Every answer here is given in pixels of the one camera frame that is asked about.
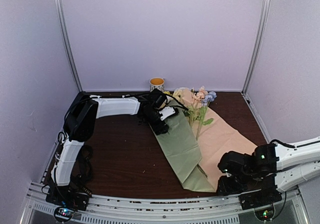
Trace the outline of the black printed ribbon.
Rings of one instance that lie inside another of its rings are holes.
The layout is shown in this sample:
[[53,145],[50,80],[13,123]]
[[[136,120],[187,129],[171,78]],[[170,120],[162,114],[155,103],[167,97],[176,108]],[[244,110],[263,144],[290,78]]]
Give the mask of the black printed ribbon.
[[78,162],[79,174],[77,176],[71,175],[71,182],[89,197],[92,196],[92,191],[86,187],[86,183],[91,181],[93,178],[93,167],[90,159],[93,156],[93,148],[88,145],[81,147],[76,161]]

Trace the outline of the green wrapping paper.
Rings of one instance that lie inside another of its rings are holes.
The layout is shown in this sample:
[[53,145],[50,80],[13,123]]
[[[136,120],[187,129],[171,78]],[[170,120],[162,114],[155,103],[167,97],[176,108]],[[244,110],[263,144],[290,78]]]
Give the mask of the green wrapping paper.
[[164,122],[169,126],[168,132],[155,137],[183,189],[215,192],[200,167],[200,147],[185,115],[179,113]]

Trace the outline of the peach wrapping paper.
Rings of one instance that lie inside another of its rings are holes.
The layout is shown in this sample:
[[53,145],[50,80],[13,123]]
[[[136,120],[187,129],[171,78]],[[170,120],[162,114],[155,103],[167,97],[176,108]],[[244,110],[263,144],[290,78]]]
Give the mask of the peach wrapping paper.
[[[191,104],[191,89],[184,90],[181,103],[186,107]],[[201,128],[197,143],[200,147],[202,160],[199,166],[206,173],[209,183],[217,191],[218,180],[225,175],[218,169],[221,157],[229,151],[242,154],[251,154],[256,145],[241,135],[236,129],[232,128],[209,106],[205,115],[205,120],[213,119],[213,122]],[[191,126],[196,137],[199,121],[195,121]]]

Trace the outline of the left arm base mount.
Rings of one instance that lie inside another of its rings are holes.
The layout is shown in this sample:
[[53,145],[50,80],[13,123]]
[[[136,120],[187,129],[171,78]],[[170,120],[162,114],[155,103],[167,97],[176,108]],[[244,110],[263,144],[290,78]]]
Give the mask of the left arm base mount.
[[53,212],[56,221],[66,223],[73,218],[77,211],[86,211],[89,199],[92,197],[92,191],[76,181],[73,176],[71,185],[58,186],[52,178],[47,185],[49,190],[45,200],[56,205]]

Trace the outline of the white round bowl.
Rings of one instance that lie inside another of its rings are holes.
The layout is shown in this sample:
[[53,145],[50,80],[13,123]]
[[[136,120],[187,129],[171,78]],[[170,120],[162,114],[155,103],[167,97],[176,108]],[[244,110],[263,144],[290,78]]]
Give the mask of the white round bowl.
[[175,90],[174,90],[174,92],[177,92],[177,91],[184,91],[184,90],[190,90],[189,88],[187,88],[187,87],[179,87],[179,88],[176,88]]

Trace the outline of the pink fake flower stem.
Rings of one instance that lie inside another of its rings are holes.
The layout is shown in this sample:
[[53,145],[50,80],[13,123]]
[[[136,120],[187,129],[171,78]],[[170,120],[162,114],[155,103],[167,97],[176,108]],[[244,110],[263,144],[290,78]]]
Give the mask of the pink fake flower stem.
[[204,96],[208,93],[208,91],[205,90],[204,86],[201,86],[198,91],[195,91],[194,89],[191,89],[191,104],[188,106],[188,122],[190,126],[193,126],[195,121],[198,121],[198,111],[201,105],[201,100],[204,98]]

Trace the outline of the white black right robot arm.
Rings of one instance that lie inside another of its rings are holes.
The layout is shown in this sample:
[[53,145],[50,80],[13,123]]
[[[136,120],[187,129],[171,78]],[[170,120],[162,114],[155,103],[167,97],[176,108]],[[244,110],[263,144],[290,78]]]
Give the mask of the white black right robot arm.
[[217,165],[223,175],[216,192],[231,195],[259,190],[256,200],[268,204],[276,191],[285,192],[320,174],[319,144],[319,137],[295,143],[273,139],[252,154],[229,151]]

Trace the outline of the blue fake flower stem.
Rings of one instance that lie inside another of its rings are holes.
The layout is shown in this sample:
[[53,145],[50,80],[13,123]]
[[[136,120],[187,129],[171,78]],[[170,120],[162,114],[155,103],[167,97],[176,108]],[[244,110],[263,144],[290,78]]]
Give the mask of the blue fake flower stem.
[[197,118],[199,121],[199,125],[198,125],[197,132],[196,132],[197,133],[196,139],[199,138],[202,127],[204,125],[208,125],[213,122],[212,118],[210,118],[209,120],[205,120],[205,116],[206,116],[206,112],[208,110],[209,104],[211,102],[213,102],[216,97],[217,97],[216,92],[210,91],[201,100],[201,107],[199,108],[199,113],[198,113],[198,118]]

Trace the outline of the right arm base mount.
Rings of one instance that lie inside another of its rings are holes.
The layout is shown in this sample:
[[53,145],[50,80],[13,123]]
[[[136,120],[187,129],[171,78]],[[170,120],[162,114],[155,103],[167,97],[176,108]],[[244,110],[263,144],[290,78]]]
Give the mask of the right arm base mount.
[[275,203],[282,201],[282,194],[275,188],[266,188],[239,196],[242,210],[253,209],[256,219],[262,222],[272,221],[276,214]]

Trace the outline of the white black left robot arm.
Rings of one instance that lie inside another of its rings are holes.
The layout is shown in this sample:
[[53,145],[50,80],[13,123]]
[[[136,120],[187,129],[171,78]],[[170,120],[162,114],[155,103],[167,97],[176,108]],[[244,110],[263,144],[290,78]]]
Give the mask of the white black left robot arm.
[[63,147],[50,173],[50,182],[58,186],[52,192],[53,199],[61,206],[67,206],[72,201],[71,193],[63,187],[70,184],[76,157],[84,143],[92,137],[97,119],[138,115],[150,125],[154,134],[165,134],[169,130],[165,120],[178,115],[179,108],[187,109],[181,102],[176,106],[169,105],[167,98],[168,94],[158,89],[119,97],[79,92],[64,117]]

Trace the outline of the cream fake flower bunch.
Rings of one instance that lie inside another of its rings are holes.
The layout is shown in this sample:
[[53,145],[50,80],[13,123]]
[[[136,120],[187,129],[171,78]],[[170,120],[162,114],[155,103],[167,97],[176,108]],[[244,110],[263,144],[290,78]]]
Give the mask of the cream fake flower bunch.
[[173,94],[172,94],[172,97],[174,97],[177,101],[181,101],[181,97],[183,95],[183,91],[182,89],[176,89]]

